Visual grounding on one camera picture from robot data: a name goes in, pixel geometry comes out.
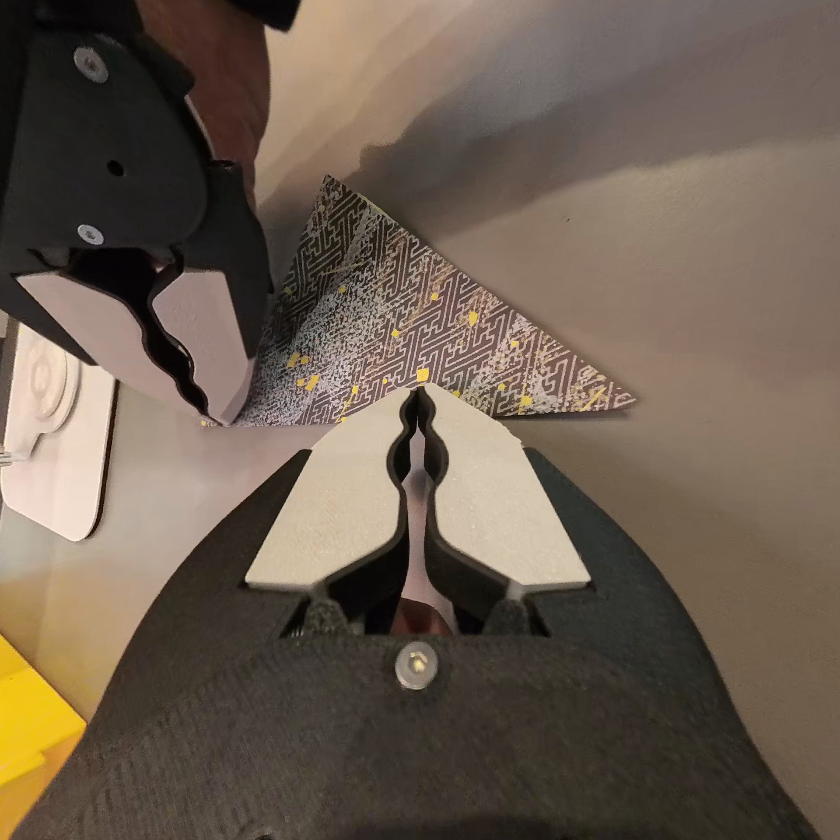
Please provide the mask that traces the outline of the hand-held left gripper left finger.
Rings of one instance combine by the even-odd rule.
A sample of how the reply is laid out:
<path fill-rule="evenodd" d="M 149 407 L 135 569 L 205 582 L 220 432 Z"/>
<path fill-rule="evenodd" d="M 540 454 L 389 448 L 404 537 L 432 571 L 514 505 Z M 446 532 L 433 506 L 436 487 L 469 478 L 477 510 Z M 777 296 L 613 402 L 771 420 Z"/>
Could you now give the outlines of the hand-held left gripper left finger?
<path fill-rule="evenodd" d="M 312 447 L 245 575 L 250 589 L 330 599 L 350 620 L 399 598 L 416 397 L 398 388 Z"/>

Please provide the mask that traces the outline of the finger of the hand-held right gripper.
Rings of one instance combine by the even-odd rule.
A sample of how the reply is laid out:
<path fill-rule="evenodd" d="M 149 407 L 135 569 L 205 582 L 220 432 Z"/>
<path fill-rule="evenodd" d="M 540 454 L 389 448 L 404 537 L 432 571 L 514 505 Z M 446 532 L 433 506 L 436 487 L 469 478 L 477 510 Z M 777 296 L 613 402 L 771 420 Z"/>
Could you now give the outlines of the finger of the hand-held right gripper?
<path fill-rule="evenodd" d="M 122 383 L 191 415 L 205 414 L 193 363 L 151 309 L 166 273 L 144 253 L 77 253 L 66 270 L 17 283 L 94 363 Z"/>
<path fill-rule="evenodd" d="M 247 355 L 225 275 L 175 266 L 153 269 L 149 294 L 153 325 L 168 366 L 149 359 L 149 394 L 229 426 L 251 382 Z"/>

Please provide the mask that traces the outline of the yellow box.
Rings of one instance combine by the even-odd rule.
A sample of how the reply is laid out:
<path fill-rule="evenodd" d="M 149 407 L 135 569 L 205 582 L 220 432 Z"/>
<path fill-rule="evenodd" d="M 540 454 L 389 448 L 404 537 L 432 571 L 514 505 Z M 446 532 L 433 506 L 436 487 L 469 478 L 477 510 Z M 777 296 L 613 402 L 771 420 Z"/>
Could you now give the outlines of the yellow box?
<path fill-rule="evenodd" d="M 2 791 L 29 778 L 50 782 L 86 727 L 74 708 L 2 637 Z"/>

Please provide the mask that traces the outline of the white rounded board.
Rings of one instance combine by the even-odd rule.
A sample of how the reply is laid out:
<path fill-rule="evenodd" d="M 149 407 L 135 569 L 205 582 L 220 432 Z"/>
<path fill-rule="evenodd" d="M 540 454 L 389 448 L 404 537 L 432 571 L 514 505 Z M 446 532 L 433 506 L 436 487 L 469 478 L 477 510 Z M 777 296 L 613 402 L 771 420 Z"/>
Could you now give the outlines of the white rounded board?
<path fill-rule="evenodd" d="M 17 327 L 9 393 L 12 385 Z M 6 507 L 71 542 L 91 536 L 100 519 L 118 384 L 103 369 L 80 363 L 73 410 L 56 433 L 43 436 L 31 458 L 13 462 L 2 437 L 2 499 Z M 9 394 L 4 421 L 7 422 Z"/>

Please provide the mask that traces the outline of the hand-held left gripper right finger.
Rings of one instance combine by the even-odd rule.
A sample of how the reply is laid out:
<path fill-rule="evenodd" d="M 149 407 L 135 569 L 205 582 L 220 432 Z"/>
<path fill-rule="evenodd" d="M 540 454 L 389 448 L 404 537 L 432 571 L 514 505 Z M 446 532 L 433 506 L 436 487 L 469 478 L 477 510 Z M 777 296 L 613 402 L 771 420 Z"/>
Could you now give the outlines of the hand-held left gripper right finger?
<path fill-rule="evenodd" d="M 590 584 L 515 435 L 438 385 L 418 390 L 418 426 L 429 478 L 427 577 L 458 613 L 484 623 L 499 602 Z"/>

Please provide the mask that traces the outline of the white round holder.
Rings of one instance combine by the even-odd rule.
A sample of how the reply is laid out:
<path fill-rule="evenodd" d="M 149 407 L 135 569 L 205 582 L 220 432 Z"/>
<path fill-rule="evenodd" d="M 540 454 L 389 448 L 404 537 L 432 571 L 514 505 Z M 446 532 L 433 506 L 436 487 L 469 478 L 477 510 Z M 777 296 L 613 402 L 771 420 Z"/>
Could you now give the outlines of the white round holder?
<path fill-rule="evenodd" d="M 43 436 L 69 418 L 81 381 L 80 361 L 27 328 L 17 337 L 4 436 L 13 462 L 31 458 Z"/>

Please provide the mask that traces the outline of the person's right forearm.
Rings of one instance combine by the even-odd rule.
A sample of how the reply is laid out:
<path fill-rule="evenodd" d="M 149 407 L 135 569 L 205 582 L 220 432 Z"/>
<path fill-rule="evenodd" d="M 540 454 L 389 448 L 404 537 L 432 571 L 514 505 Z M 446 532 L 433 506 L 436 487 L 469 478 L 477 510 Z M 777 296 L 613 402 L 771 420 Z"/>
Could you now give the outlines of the person's right forearm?
<path fill-rule="evenodd" d="M 256 156 L 270 107 L 268 28 L 287 32 L 300 1 L 173 2 L 195 103 L 218 159 L 238 163 L 255 204 Z"/>

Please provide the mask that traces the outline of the patterned origami paper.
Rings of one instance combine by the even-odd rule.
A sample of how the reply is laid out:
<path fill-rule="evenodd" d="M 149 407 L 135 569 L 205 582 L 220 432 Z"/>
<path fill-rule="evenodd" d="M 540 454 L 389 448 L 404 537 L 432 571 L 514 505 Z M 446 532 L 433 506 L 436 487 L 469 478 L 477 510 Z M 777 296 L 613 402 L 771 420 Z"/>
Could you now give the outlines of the patterned origami paper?
<path fill-rule="evenodd" d="M 232 425 L 341 424 L 398 389 L 428 385 L 494 419 L 611 413 L 637 402 L 327 175 Z"/>

